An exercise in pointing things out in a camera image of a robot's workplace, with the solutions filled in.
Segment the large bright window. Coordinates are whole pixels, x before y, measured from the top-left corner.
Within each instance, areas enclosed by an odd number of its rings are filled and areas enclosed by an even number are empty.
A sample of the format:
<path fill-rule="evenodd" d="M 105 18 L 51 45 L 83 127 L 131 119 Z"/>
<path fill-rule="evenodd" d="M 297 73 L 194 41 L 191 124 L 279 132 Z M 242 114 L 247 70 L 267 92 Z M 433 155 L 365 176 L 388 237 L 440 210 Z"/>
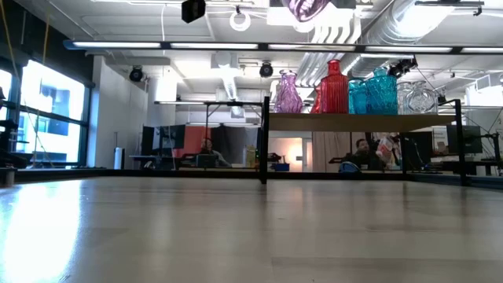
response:
<path fill-rule="evenodd" d="M 20 87 L 16 151 L 38 164 L 75 164 L 83 133 L 86 87 L 45 65 L 29 61 Z"/>

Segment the short ceiling light strip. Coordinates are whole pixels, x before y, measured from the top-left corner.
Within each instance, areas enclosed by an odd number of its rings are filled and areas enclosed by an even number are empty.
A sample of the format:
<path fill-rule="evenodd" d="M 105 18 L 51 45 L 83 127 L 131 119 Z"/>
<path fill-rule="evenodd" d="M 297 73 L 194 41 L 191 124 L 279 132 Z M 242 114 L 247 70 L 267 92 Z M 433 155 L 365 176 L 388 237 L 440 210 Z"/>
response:
<path fill-rule="evenodd" d="M 503 55 L 503 47 L 462 47 L 462 46 L 367 46 L 367 53 L 450 53 L 467 55 Z"/>

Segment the red fluted oval glass vase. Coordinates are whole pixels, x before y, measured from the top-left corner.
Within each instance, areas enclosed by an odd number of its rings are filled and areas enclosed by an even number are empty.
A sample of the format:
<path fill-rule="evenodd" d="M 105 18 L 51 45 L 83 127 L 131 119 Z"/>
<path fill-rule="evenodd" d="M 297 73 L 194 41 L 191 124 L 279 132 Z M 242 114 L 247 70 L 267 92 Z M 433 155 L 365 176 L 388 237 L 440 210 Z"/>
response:
<path fill-rule="evenodd" d="M 328 62 L 328 74 L 321 80 L 321 112 L 348 114 L 348 78 L 341 72 L 340 61 Z"/>

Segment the black ceiling track fixture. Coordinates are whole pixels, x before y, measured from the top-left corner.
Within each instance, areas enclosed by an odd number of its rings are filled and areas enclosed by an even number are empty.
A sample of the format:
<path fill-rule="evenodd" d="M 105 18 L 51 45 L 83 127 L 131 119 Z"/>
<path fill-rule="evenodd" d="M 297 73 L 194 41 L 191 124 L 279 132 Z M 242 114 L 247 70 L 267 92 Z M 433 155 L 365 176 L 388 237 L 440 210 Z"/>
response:
<path fill-rule="evenodd" d="M 469 0 L 416 0 L 415 6 L 445 6 L 445 7 L 473 7 L 477 10 L 473 13 L 474 17 L 480 15 L 485 5 L 483 0 L 469 1 Z"/>

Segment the black box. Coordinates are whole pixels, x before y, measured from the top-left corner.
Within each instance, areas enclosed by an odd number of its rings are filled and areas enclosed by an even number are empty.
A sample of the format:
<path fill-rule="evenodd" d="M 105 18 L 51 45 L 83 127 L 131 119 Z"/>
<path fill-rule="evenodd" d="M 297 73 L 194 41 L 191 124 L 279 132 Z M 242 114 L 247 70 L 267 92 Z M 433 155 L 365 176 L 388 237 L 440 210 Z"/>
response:
<path fill-rule="evenodd" d="M 198 154 L 196 166 L 199 168 L 214 168 L 217 166 L 218 157 L 214 154 Z"/>

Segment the dark background monitor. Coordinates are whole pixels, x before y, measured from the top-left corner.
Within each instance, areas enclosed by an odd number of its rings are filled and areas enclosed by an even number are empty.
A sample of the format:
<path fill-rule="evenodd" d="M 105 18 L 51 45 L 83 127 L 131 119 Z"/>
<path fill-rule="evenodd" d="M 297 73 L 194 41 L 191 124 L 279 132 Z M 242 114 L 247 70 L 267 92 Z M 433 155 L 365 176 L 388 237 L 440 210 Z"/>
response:
<path fill-rule="evenodd" d="M 143 151 L 153 149 L 182 149 L 185 144 L 185 125 L 143 127 Z"/>

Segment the white ribbed ceiling pipes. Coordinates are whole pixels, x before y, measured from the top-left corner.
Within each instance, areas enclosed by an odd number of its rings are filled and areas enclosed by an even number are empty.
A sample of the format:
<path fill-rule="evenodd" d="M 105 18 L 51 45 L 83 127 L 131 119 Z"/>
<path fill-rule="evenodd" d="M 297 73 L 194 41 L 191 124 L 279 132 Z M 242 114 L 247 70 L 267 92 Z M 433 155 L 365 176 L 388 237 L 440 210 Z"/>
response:
<path fill-rule="evenodd" d="M 311 42 L 353 44 L 361 36 L 361 33 L 361 18 L 354 14 L 351 18 L 343 19 L 339 26 L 316 27 Z M 341 53 L 305 53 L 297 70 L 296 85 L 300 87 L 317 86 L 327 74 L 327 62 L 341 57 Z"/>

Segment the silver round ventilation duct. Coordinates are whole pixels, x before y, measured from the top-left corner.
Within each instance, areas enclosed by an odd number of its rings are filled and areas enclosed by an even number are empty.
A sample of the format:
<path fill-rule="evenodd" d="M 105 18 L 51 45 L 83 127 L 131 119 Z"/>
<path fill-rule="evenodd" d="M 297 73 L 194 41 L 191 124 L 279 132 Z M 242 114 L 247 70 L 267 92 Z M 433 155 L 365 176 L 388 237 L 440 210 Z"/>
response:
<path fill-rule="evenodd" d="M 394 0 L 384 14 L 360 37 L 364 45 L 413 45 L 435 30 L 454 10 L 453 6 L 417 6 L 416 1 Z M 365 78 L 377 67 L 383 66 L 384 58 L 361 57 L 346 53 L 341 67 L 352 77 Z"/>

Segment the black monitor on arm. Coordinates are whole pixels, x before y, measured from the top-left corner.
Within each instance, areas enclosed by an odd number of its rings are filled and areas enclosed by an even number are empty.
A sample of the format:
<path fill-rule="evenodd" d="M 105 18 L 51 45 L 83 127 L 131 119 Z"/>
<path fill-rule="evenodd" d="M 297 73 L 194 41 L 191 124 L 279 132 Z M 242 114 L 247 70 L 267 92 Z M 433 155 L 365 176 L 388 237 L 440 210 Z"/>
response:
<path fill-rule="evenodd" d="M 463 126 L 464 153 L 475 154 L 482 153 L 483 146 L 481 141 L 480 127 Z M 449 153 L 458 153 L 457 126 L 449 125 L 446 127 L 447 142 Z"/>

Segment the red partition panel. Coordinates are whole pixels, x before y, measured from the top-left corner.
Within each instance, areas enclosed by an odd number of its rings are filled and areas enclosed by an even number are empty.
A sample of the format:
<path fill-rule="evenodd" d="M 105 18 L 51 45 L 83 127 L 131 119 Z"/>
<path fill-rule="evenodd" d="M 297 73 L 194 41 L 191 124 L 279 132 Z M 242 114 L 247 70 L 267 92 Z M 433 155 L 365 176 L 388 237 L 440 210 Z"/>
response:
<path fill-rule="evenodd" d="M 184 154 L 199 153 L 205 138 L 211 138 L 211 128 L 204 126 L 186 126 L 184 147 L 174 150 L 174 156 L 181 158 Z"/>

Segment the teal zigzag pattern glass vase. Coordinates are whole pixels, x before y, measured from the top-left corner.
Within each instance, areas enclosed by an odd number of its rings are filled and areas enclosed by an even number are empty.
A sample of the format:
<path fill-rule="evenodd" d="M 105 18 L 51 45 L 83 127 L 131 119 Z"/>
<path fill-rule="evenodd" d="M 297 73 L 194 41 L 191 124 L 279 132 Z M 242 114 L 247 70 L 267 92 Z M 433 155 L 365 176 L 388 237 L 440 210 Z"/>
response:
<path fill-rule="evenodd" d="M 373 77 L 365 83 L 367 96 L 367 113 L 375 115 L 397 115 L 397 79 L 388 75 L 385 67 L 373 70 Z"/>

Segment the pink tall cone glass vase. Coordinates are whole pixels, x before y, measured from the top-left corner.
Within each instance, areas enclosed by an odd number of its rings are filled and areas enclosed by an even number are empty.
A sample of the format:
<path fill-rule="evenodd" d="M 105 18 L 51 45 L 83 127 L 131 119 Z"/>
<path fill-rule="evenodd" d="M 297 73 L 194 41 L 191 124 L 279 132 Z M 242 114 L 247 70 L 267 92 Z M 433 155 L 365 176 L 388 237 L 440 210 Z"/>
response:
<path fill-rule="evenodd" d="M 287 72 L 287 71 L 283 70 L 281 72 L 280 89 L 283 86 L 296 86 L 296 73 L 291 72 L 291 71 Z"/>

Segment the clear square glass bottle vase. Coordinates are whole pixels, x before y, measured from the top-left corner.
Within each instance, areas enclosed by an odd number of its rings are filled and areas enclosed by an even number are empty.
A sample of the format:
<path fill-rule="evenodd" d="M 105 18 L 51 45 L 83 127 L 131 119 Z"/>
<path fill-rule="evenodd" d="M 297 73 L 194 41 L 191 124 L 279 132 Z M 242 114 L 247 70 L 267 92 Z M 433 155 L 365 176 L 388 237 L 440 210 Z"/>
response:
<path fill-rule="evenodd" d="M 401 82 L 397 84 L 397 98 L 398 98 L 398 114 L 405 115 L 406 110 L 406 96 L 412 91 L 412 83 Z"/>

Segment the white hanging air duct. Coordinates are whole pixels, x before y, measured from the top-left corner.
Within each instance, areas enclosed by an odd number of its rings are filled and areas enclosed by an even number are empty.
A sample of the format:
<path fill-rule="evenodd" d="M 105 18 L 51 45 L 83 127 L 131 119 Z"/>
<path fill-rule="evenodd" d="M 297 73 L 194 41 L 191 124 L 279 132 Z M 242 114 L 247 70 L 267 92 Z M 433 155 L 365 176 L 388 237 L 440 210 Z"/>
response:
<path fill-rule="evenodd" d="M 238 59 L 235 53 L 217 51 L 211 55 L 211 70 L 222 80 L 227 97 L 231 101 L 237 99 L 235 78 L 239 76 Z"/>

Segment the person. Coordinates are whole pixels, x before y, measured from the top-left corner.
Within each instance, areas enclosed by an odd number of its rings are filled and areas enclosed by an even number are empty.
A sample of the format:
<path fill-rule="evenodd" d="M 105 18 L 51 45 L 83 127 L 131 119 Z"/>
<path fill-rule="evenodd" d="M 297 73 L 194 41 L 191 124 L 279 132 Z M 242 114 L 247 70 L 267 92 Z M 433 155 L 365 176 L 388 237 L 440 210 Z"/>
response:
<path fill-rule="evenodd" d="M 370 149 L 365 139 L 357 140 L 356 152 L 352 154 L 348 153 L 344 160 L 352 162 L 363 170 L 382 171 L 384 169 L 384 162 L 375 151 Z"/>
<path fill-rule="evenodd" d="M 213 143 L 210 138 L 202 139 L 200 154 L 213 156 L 216 167 L 231 167 L 231 163 L 226 161 L 220 152 L 213 149 Z"/>

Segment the dark grey curtain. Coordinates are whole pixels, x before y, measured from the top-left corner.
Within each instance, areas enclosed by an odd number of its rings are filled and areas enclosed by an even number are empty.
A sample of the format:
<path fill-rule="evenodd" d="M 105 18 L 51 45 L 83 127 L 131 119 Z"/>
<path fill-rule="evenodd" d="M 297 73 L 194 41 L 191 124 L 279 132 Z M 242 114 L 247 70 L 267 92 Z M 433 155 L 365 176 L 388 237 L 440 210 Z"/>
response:
<path fill-rule="evenodd" d="M 222 154 L 229 164 L 244 164 L 245 150 L 257 146 L 258 127 L 219 126 L 211 129 L 213 150 Z"/>

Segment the pink ringed round glass vase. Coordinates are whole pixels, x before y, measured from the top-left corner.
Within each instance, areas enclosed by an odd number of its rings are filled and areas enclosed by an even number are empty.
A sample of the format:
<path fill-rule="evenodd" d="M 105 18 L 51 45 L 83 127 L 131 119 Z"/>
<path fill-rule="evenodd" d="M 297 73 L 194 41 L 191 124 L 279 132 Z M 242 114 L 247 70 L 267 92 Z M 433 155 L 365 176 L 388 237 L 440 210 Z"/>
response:
<path fill-rule="evenodd" d="M 314 19 L 330 0 L 281 0 L 281 4 L 299 21 L 307 22 Z"/>

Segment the black equipment stand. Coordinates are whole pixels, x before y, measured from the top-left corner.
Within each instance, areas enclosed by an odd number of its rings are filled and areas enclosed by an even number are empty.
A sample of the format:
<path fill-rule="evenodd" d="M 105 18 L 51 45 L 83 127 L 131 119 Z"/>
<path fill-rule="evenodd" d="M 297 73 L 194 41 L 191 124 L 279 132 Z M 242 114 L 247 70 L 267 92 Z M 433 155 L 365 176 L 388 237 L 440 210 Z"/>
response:
<path fill-rule="evenodd" d="M 17 153 L 10 150 L 11 138 L 18 125 L 11 119 L 0 120 L 0 188 L 12 186 L 15 174 L 19 169 L 25 169 L 33 157 L 32 153 Z"/>

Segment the wooden shelf black metal frame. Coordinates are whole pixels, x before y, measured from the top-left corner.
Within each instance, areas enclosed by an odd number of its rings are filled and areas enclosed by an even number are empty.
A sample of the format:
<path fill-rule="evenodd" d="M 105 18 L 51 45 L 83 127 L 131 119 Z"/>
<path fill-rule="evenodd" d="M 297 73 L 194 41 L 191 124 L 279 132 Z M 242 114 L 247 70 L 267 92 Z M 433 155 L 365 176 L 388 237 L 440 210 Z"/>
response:
<path fill-rule="evenodd" d="M 282 114 L 264 112 L 261 156 L 259 159 L 259 181 L 265 185 L 270 179 L 300 180 L 351 180 L 351 181 L 411 181 L 447 185 L 470 186 L 471 180 L 465 170 L 464 134 L 462 132 L 461 101 L 458 99 L 443 102 L 454 109 L 453 115 L 356 115 L 356 114 Z M 409 173 L 406 165 L 399 173 L 276 173 L 267 169 L 269 133 L 279 131 L 308 132 L 396 132 L 404 134 L 427 127 L 447 125 L 455 122 L 458 144 L 458 173 L 456 176 Z"/>

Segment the teal star pattern square vase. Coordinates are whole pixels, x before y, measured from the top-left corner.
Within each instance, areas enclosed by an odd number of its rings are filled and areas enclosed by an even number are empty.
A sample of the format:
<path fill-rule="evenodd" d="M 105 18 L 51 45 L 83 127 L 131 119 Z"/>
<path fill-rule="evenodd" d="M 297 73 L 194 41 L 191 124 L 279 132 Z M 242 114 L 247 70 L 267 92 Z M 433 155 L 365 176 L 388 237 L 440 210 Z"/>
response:
<path fill-rule="evenodd" d="M 351 79 L 348 83 L 349 113 L 363 115 L 367 113 L 367 87 L 362 79 Z"/>

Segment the white ceiling box unit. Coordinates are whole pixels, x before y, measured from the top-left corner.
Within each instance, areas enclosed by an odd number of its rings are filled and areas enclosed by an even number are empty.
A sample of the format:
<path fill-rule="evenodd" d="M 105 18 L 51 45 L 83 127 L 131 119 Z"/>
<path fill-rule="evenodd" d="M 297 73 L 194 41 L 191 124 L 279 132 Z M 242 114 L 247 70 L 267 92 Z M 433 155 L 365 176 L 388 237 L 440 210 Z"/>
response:
<path fill-rule="evenodd" d="M 287 7 L 270 7 L 267 10 L 266 22 L 273 26 L 342 26 L 353 18 L 353 9 L 338 9 L 329 3 L 319 14 L 307 22 L 298 21 Z"/>

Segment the blue grey bar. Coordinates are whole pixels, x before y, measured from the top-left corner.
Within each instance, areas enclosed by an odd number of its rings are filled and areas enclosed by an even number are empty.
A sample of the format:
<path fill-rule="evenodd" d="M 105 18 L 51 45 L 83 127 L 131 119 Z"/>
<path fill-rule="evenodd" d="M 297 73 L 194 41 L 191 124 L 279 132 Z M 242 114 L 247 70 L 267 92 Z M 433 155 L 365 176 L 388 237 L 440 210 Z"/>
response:
<path fill-rule="evenodd" d="M 503 177 L 494 176 L 468 176 L 464 182 L 456 175 L 441 175 L 436 180 L 436 183 L 449 186 L 469 186 L 481 189 L 495 189 L 503 191 Z"/>

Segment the blue round bag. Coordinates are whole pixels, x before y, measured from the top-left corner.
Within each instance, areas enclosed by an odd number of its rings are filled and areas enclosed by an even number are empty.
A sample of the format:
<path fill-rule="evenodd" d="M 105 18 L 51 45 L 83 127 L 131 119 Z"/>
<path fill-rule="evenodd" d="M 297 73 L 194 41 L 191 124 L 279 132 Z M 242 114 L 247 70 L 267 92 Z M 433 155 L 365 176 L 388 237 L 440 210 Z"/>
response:
<path fill-rule="evenodd" d="M 339 166 L 339 173 L 341 174 L 357 174 L 361 172 L 361 168 L 350 161 L 344 161 Z"/>

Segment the clear round squat glass vase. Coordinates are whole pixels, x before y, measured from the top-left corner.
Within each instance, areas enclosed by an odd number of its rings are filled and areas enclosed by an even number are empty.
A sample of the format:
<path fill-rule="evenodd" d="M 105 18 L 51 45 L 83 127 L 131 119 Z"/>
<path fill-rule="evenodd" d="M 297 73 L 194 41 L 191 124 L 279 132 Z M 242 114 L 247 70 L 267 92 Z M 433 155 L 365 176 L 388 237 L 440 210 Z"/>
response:
<path fill-rule="evenodd" d="M 438 99 L 436 93 L 426 86 L 425 81 L 412 84 L 412 90 L 405 97 L 406 114 L 436 114 Z"/>

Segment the beige curtain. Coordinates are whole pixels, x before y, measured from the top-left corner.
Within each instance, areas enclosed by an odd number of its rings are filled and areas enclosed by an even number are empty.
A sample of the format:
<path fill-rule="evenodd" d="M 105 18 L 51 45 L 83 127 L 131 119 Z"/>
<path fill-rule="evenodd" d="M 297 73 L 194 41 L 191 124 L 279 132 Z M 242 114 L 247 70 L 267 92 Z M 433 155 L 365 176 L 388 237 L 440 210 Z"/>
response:
<path fill-rule="evenodd" d="M 365 134 L 359 132 L 313 132 L 313 172 L 336 173 L 339 164 L 329 161 L 334 157 L 342 158 L 348 153 L 355 153 L 356 141 L 362 138 L 365 138 Z"/>

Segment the pink bulb shaped glass vase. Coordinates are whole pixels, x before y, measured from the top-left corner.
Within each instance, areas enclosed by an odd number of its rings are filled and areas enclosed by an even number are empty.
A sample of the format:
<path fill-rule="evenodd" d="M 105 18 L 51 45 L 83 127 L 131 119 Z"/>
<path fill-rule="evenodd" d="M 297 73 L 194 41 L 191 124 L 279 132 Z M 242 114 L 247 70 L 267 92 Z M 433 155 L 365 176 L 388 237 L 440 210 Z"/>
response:
<path fill-rule="evenodd" d="M 283 86 L 277 94 L 276 113 L 301 113 L 303 102 L 295 86 Z"/>

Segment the narrow bright window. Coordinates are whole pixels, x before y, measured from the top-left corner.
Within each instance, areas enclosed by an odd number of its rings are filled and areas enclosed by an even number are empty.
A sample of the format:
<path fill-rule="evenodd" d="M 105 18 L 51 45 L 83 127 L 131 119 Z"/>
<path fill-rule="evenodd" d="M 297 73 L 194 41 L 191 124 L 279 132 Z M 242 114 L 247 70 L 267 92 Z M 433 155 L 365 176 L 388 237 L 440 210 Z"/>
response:
<path fill-rule="evenodd" d="M 11 90 L 13 89 L 13 75 L 1 69 L 0 88 L 2 89 L 2 95 L 0 95 L 0 120 L 13 119 L 13 110 L 5 104 L 6 101 L 9 101 Z"/>

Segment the large black screen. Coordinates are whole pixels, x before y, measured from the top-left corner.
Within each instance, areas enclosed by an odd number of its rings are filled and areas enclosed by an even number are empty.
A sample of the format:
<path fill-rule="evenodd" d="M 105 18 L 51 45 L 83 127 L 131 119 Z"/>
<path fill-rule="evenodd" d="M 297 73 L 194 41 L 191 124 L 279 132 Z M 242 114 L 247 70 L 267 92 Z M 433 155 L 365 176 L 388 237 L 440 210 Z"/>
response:
<path fill-rule="evenodd" d="M 402 137 L 402 160 L 407 171 L 425 171 L 433 155 L 432 132 L 408 132 Z"/>

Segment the red bulbous glass vase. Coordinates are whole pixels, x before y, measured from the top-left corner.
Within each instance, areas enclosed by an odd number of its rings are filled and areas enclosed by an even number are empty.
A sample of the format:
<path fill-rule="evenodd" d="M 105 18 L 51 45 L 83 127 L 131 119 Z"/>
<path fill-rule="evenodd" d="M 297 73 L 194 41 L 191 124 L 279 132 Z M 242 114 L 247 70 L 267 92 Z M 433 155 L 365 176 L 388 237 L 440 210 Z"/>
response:
<path fill-rule="evenodd" d="M 313 107 L 311 108 L 312 114 L 319 114 L 321 112 L 321 86 L 315 88 L 316 97 L 314 99 Z"/>

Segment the long ceiling light strip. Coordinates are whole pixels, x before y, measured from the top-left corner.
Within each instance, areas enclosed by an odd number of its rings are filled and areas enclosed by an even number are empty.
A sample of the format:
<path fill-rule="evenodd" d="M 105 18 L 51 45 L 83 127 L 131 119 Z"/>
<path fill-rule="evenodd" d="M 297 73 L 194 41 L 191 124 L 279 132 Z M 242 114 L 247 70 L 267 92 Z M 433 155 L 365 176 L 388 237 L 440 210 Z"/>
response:
<path fill-rule="evenodd" d="M 258 51 L 314 51 L 353 52 L 356 46 L 293 43 L 235 43 L 235 42 L 112 42 L 64 40 L 68 50 L 258 50 Z"/>

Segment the colourful poster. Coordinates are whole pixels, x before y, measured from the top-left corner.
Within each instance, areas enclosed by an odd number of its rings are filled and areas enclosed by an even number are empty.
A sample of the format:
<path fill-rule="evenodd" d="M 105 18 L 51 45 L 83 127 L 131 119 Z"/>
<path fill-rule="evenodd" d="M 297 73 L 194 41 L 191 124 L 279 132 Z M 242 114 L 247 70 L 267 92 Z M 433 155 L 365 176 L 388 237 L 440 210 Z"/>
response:
<path fill-rule="evenodd" d="M 400 137 L 397 133 L 379 133 L 376 154 L 387 170 L 398 170 L 402 166 Z"/>

